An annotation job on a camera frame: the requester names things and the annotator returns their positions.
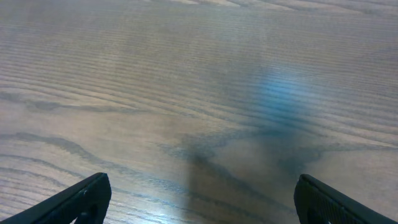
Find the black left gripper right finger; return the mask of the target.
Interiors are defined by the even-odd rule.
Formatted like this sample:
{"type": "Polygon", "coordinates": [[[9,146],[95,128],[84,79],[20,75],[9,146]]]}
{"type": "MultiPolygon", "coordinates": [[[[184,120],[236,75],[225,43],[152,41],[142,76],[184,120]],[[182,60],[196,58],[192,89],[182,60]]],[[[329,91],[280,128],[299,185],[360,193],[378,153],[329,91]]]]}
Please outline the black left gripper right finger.
{"type": "Polygon", "coordinates": [[[297,181],[294,204],[301,224],[397,224],[308,174],[297,181]]]}

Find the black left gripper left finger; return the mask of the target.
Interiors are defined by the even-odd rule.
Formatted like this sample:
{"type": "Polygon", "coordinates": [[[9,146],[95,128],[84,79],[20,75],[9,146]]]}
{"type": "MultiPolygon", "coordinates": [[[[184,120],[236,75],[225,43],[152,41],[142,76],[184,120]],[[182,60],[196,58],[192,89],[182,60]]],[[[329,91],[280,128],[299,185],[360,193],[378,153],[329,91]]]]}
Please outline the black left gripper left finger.
{"type": "Polygon", "coordinates": [[[99,172],[1,224],[102,224],[111,194],[108,175],[99,172]]]}

